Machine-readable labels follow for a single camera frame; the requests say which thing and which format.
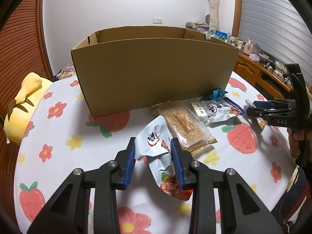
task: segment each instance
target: white tablecloth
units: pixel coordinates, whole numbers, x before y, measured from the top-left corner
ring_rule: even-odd
[[[247,98],[265,100],[234,72],[226,90],[226,96],[244,109]],[[14,202],[20,230],[27,232],[36,213],[73,169],[93,170],[114,159],[126,148],[130,137],[137,136],[154,118],[147,108],[142,108],[94,120],[76,77],[53,83],[31,118],[18,155]],[[232,118],[209,128],[218,143],[194,158],[212,169],[236,169],[272,210],[295,168],[287,131],[270,126],[261,131],[246,115],[238,119],[238,125],[233,125]],[[257,145],[255,152],[246,151],[250,144]],[[216,191],[215,197],[220,233]],[[137,161],[128,190],[117,191],[121,233],[188,233],[191,200],[180,201],[164,193],[155,184],[148,165]],[[89,205],[89,233],[93,233],[93,204],[94,190]]]

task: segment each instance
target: gray blind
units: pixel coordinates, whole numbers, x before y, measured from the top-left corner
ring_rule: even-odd
[[[238,37],[285,63],[299,63],[312,82],[312,35],[288,0],[242,0]]]

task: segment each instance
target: beige curtain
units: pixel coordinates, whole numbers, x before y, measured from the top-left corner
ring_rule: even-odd
[[[220,0],[210,0],[210,30],[220,30],[219,28],[219,3]]]

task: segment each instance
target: hand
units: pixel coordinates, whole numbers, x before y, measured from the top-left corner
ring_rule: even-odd
[[[294,159],[297,159],[300,155],[299,141],[303,141],[304,139],[312,140],[312,130],[306,131],[306,135],[305,135],[305,129],[302,129],[298,131],[297,133],[293,133],[293,130],[291,128],[287,128],[287,132],[288,132],[289,145],[291,148],[291,156]]]

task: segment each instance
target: yellow plush toy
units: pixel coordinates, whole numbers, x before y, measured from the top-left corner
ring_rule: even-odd
[[[4,121],[4,130],[10,141],[21,144],[29,120],[51,84],[51,81],[33,72],[24,78],[20,91],[7,108]]]

